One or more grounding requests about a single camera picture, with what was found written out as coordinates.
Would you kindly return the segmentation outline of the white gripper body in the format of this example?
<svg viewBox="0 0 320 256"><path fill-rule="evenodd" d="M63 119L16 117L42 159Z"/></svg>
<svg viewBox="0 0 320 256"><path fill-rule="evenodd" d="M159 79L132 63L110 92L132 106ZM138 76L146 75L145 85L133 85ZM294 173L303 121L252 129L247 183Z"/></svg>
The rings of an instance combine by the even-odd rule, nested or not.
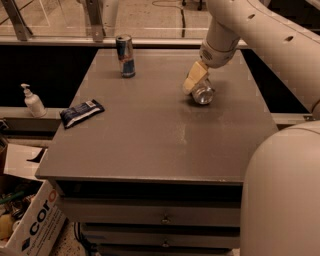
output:
<svg viewBox="0 0 320 256"><path fill-rule="evenodd" d="M220 68L226 65L234 56L236 48L221 51L212 48L207 41L203 41L200 47L200 58L209 68Z"/></svg>

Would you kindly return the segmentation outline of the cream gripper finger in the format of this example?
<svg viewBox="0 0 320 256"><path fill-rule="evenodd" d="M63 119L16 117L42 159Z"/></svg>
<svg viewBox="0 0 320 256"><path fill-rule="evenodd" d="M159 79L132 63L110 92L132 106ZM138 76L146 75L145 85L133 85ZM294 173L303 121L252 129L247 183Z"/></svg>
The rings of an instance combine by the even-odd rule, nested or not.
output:
<svg viewBox="0 0 320 256"><path fill-rule="evenodd" d="M195 86L204 81L207 77L208 66L201 60L196 61L189 70L187 78L183 83L183 92L186 95L189 95L193 91Z"/></svg>

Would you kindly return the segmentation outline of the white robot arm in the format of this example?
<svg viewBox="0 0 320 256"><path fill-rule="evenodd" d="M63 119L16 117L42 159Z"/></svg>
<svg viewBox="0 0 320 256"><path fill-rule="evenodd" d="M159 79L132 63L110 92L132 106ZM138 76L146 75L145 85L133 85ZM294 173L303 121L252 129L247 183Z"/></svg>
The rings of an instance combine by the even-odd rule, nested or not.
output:
<svg viewBox="0 0 320 256"><path fill-rule="evenodd" d="M274 74L255 77L269 109L318 117L319 36L276 13L271 1L206 0L211 24L184 93L209 103L209 69L225 65L244 41ZM320 256L318 120L275 133L253 154L243 182L240 256Z"/></svg>

